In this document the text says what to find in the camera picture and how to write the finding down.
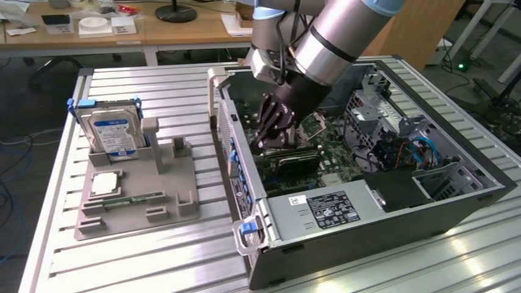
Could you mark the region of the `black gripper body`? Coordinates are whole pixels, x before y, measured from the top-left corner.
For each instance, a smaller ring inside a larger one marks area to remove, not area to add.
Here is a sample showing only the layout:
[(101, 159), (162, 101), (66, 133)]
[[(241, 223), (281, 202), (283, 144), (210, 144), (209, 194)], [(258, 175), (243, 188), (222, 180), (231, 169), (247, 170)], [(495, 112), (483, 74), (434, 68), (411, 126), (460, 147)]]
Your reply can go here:
[(330, 85), (321, 85), (307, 78), (290, 79), (267, 93), (274, 110), (269, 111), (266, 120), (278, 122), (294, 113), (291, 119), (299, 123), (315, 110), (330, 90)]

